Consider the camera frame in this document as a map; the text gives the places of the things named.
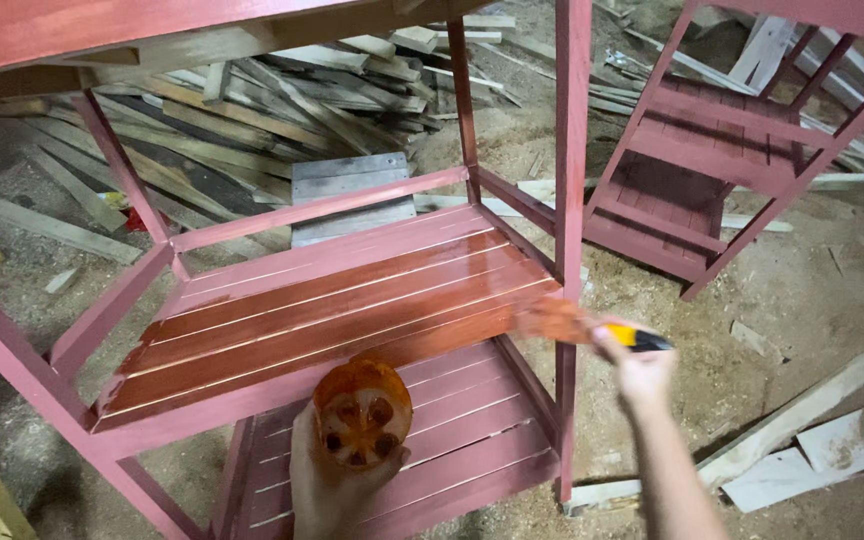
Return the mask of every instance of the pink painted wooden shelf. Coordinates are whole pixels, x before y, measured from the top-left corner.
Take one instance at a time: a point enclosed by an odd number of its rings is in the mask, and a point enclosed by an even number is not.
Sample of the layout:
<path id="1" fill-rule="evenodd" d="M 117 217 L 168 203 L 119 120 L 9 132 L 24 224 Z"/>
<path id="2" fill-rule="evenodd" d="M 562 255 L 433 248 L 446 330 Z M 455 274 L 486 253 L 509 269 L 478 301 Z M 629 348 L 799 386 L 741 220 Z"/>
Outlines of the pink painted wooden shelf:
<path id="1" fill-rule="evenodd" d="M 542 414 L 497 344 L 427 358 L 397 371 L 414 417 L 405 468 L 359 524 L 363 538 L 402 538 L 555 477 L 558 455 Z M 307 399 L 242 421 L 245 464 L 228 538 L 292 537 L 292 421 Z"/>

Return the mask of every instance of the painted wooden frame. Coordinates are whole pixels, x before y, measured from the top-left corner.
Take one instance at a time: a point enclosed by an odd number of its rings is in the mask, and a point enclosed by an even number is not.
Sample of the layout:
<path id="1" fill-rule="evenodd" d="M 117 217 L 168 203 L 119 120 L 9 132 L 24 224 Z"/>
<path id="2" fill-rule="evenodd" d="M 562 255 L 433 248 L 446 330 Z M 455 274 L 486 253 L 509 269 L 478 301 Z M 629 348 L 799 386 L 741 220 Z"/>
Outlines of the painted wooden frame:
<path id="1" fill-rule="evenodd" d="M 692 15 L 707 5 L 813 26 L 781 62 L 762 94 L 747 96 L 666 74 Z M 819 26 L 844 35 L 791 104 L 769 101 L 769 93 Z M 864 104 L 833 134 L 799 123 L 799 110 L 857 35 L 864 35 L 864 4 L 860 2 L 831 6 L 814 0 L 687 0 L 585 206 L 583 237 L 685 280 L 682 300 L 695 298 L 864 130 Z M 802 161 L 803 145 L 815 149 L 808 162 Z M 651 180 L 636 173 L 636 167 L 651 167 Z M 736 185 L 766 195 L 770 201 L 725 242 L 719 239 L 718 221 L 723 201 Z M 697 198 L 707 199 L 704 206 L 696 202 L 689 207 L 682 202 Z"/>
<path id="2" fill-rule="evenodd" d="M 126 7 L 133 0 L 122 0 L 119 7 Z M 298 17 L 311 17 L 311 7 L 318 7 L 316 15 L 328 15 L 342 19 L 343 9 L 356 9 L 361 16 L 368 10 L 380 9 L 390 5 L 390 12 L 382 12 L 381 24 L 405 25 L 423 24 L 447 19 L 449 43 L 453 59 L 457 107 L 459 110 L 460 137 L 462 140 L 462 165 L 444 171 L 407 178 L 378 188 L 363 189 L 345 195 L 297 204 L 288 208 L 273 210 L 237 221 L 212 227 L 191 230 L 171 235 L 162 217 L 153 210 L 147 200 L 145 188 L 138 178 L 135 168 L 124 153 L 118 138 L 110 128 L 102 109 L 91 91 L 85 89 L 75 105 L 85 120 L 85 124 L 95 138 L 107 159 L 113 176 L 120 188 L 128 195 L 138 214 L 149 228 L 154 246 L 135 266 L 126 270 L 102 294 L 99 300 L 83 313 L 75 324 L 59 338 L 51 350 L 43 357 L 38 354 L 22 335 L 21 329 L 0 309 L 0 373 L 15 387 L 32 406 L 42 414 L 61 433 L 82 456 L 88 460 L 116 489 L 118 489 L 139 511 L 141 511 L 167 538 L 205 539 L 225 538 L 234 529 L 232 524 L 236 502 L 229 500 L 228 494 L 235 493 L 237 485 L 244 482 L 242 461 L 236 458 L 239 451 L 249 444 L 253 430 L 252 417 L 268 411 L 270 394 L 275 395 L 277 403 L 288 404 L 304 399 L 311 387 L 327 373 L 335 362 L 326 362 L 276 379 L 255 384 L 240 390 L 204 399 L 180 409 L 171 410 L 140 421 L 126 423 L 105 431 L 92 433 L 90 428 L 96 421 L 93 410 L 82 403 L 71 384 L 89 356 L 98 348 L 113 326 L 125 315 L 138 300 L 152 280 L 166 267 L 179 278 L 176 291 L 188 287 L 195 278 L 181 260 L 183 252 L 248 234 L 265 231 L 271 227 L 288 225 L 312 217 L 329 215 L 354 208 L 363 207 L 380 201 L 401 197 L 422 190 L 430 190 L 458 182 L 466 182 L 468 201 L 486 219 L 502 230 L 513 244 L 528 257 L 539 261 L 561 284 L 562 294 L 574 301 L 578 300 L 581 282 L 579 269 L 581 263 L 582 199 L 585 182 L 585 147 L 587 130 L 588 79 L 590 64 L 590 44 L 592 28 L 592 4 L 590 0 L 558 0 L 556 8 L 557 47 L 558 47 L 558 115 L 557 115 L 557 206 L 551 208 L 536 201 L 517 189 L 495 173 L 485 170 L 478 163 L 475 147 L 472 95 L 470 92 L 469 68 L 466 60 L 465 29 L 462 15 L 478 7 L 481 0 L 459 0 L 457 2 L 420 3 L 411 10 L 391 11 L 390 0 L 375 2 L 349 2 L 348 0 L 318 0 L 317 2 L 277 2 L 255 4 L 251 10 L 240 11 L 222 5 L 218 11 L 209 2 L 201 9 L 190 8 L 186 3 L 181 6 L 156 4 L 157 10 L 170 10 L 169 15 L 149 16 L 147 19 L 157 23 L 168 22 L 180 27 L 147 27 L 137 25 L 140 32 L 148 34 L 151 40 L 157 34 L 197 28 L 206 24 L 225 22 L 225 19 L 210 18 L 255 18 L 298 12 Z M 274 5 L 275 13 L 258 12 Z M 52 5 L 36 5 L 43 13 L 54 10 Z M 197 18 L 176 19 L 174 13 L 197 14 Z M 316 41 L 342 38 L 343 32 L 351 30 L 344 25 L 342 31 L 331 28 L 329 34 L 317 30 L 312 37 L 303 40 Z M 123 33 L 116 25 L 99 25 L 102 35 L 90 32 L 88 38 L 99 41 L 57 41 L 52 35 L 49 40 L 21 39 L 21 55 L 11 51 L 8 43 L 0 41 L 0 67 L 17 67 L 41 60 L 38 57 L 66 55 L 68 51 L 81 49 L 101 50 L 109 43 L 122 43 L 126 40 L 143 39 L 145 35 Z M 32 32 L 35 25 L 22 26 Z M 18 31 L 18 36 L 28 37 L 28 31 Z M 297 36 L 294 31 L 290 36 Z M 28 49 L 28 43 L 35 47 Z M 246 52 L 257 54 L 259 51 Z M 85 80 L 77 74 L 63 82 L 62 77 L 53 78 L 49 92 L 81 88 Z M 522 209 L 523 215 L 534 221 L 547 234 L 555 237 L 554 260 L 546 256 L 528 240 L 515 232 L 501 218 L 488 211 L 480 203 L 482 188 L 491 191 L 499 198 Z M 160 313 L 168 313 L 169 306 L 180 295 L 173 294 Z M 540 429 L 549 441 L 554 441 L 554 455 L 551 451 L 532 468 L 510 468 L 492 477 L 481 486 L 481 492 L 469 492 L 464 497 L 475 505 L 485 505 L 496 498 L 514 493 L 548 478 L 549 474 L 558 477 L 557 493 L 560 501 L 570 498 L 572 484 L 572 414 L 575 391 L 575 347 L 559 343 L 556 347 L 556 390 L 553 400 L 546 389 L 536 379 L 522 355 L 512 341 L 500 336 L 496 347 L 501 351 L 510 369 L 515 374 L 533 404 L 539 410 Z M 214 508 L 214 515 L 208 530 L 202 530 L 169 497 L 148 472 L 142 469 L 136 455 L 151 448 L 161 447 L 169 442 L 192 436 L 208 429 L 228 423 L 236 423 L 230 456 L 226 462 L 224 483 Z M 397 524 L 383 519 L 376 521 L 374 527 L 390 527 L 398 531 Z"/>

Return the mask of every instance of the dirt floor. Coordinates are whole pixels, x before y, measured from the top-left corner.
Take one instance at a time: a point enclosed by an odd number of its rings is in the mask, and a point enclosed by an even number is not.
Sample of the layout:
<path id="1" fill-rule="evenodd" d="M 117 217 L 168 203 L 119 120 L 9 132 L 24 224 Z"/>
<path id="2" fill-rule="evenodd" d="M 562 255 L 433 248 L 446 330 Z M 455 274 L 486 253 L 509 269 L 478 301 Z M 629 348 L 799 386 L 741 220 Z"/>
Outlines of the dirt floor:
<path id="1" fill-rule="evenodd" d="M 516 16 L 517 31 L 554 43 L 552 3 L 514 0 L 490 6 L 488 13 Z M 663 41 L 678 3 L 662 0 L 641 6 L 633 27 Z M 594 12 L 594 62 L 612 47 L 654 62 L 657 54 L 627 37 L 600 10 Z M 689 51 L 716 68 L 728 69 L 744 42 L 737 28 L 712 33 Z M 503 48 L 522 60 L 534 58 Z M 494 106 L 476 105 L 480 161 L 510 180 L 524 180 L 535 155 L 546 153 L 538 178 L 554 174 L 554 82 L 472 47 L 471 61 L 522 97 L 523 108 L 496 98 Z M 787 91 L 779 88 L 779 95 Z M 811 103 L 809 110 L 834 120 L 834 106 Z M 625 116 L 593 111 L 589 116 L 587 165 L 597 176 L 615 149 Z M 0 132 L 0 142 L 9 141 Z M 416 174 L 461 161 L 454 122 L 421 143 L 413 157 Z M 458 193 L 455 188 L 439 190 Z M 82 227 L 86 215 L 16 145 L 0 144 L 0 197 Z M 762 200 L 732 195 L 727 212 L 753 214 Z M 696 460 L 740 434 L 864 351 L 864 192 L 807 193 L 779 220 L 785 233 L 763 232 L 711 283 L 697 300 L 679 300 L 681 285 L 592 245 L 583 247 L 591 272 L 582 305 L 615 313 L 658 329 L 678 345 L 681 362 L 675 378 L 674 412 Z M 552 239 L 521 218 L 509 218 L 547 253 Z M 90 227 L 96 232 L 99 229 Z M 726 238 L 734 234 L 726 232 Z M 110 235 L 139 248 L 151 245 L 145 233 Z M 59 242 L 35 236 L 0 221 L 0 305 L 38 350 L 45 350 L 123 271 L 123 266 Z M 241 261 L 221 248 L 196 251 L 201 267 Z M 64 294 L 50 296 L 45 285 L 56 274 L 78 267 L 80 277 Z M 126 314 L 78 377 L 78 391 L 90 403 L 102 382 L 131 350 L 174 284 L 163 273 Z M 741 321 L 777 345 L 788 359 L 766 359 L 729 335 Z M 550 342 L 517 339 L 534 371 L 554 388 Z M 618 408 L 607 364 L 580 350 L 576 406 L 576 479 L 594 482 L 636 473 L 630 428 Z M 864 388 L 825 418 L 864 406 Z M 146 452 L 143 465 L 199 523 L 208 521 L 215 487 L 232 429 L 225 426 Z M 71 448 L 28 402 L 0 376 L 0 476 L 32 525 L 45 539 L 157 538 L 148 521 Z M 728 532 L 736 539 L 864 538 L 864 474 L 832 487 L 742 514 L 716 500 Z M 644 538 L 634 509 L 586 512 L 567 519 L 558 511 L 549 484 L 535 487 L 452 521 L 416 538 Z"/>

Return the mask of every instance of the pink wooden rack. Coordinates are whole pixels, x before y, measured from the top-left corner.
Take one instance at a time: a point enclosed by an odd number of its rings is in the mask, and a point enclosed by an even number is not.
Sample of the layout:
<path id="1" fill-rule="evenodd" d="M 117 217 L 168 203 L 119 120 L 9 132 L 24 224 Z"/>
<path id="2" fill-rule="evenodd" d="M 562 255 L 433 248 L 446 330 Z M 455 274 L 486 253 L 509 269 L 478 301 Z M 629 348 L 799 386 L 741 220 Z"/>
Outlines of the pink wooden rack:
<path id="1" fill-rule="evenodd" d="M 761 95 L 666 74 L 695 10 L 712 5 L 812 25 Z M 791 104 L 770 101 L 819 26 L 843 36 Z M 682 300 L 695 298 L 864 130 L 864 103 L 833 134 L 799 123 L 799 111 L 856 36 L 864 36 L 864 2 L 686 0 L 585 206 L 582 236 L 682 278 Z M 814 151 L 808 159 L 803 146 Z M 769 202 L 726 242 L 722 210 L 735 186 Z"/>

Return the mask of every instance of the wooden shelf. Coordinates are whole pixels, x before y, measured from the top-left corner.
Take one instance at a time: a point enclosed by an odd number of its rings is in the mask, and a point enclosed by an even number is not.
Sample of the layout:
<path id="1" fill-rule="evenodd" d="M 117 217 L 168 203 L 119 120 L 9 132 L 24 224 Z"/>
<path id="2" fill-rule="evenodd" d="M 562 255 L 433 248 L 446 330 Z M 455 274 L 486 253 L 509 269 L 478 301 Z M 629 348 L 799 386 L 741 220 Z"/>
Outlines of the wooden shelf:
<path id="1" fill-rule="evenodd" d="M 686 280 L 725 250 L 726 182 L 639 153 L 619 163 L 582 236 Z"/>
<path id="2" fill-rule="evenodd" d="M 560 287 L 467 204 L 225 267 L 167 300 L 93 432 L 365 350 L 393 367 L 441 354 L 508 332 L 512 304 Z"/>
<path id="3" fill-rule="evenodd" d="M 556 476 L 539 409 L 492 340 L 397 371 L 412 396 L 412 455 L 356 537 L 403 538 Z M 292 538 L 291 427 L 306 403 L 254 417 L 238 453 L 246 480 L 231 494 L 234 538 Z"/>
<path id="4" fill-rule="evenodd" d="M 779 197 L 802 156 L 790 138 L 821 146 L 829 136 L 801 128 L 798 113 L 783 104 L 666 76 L 629 150 Z"/>

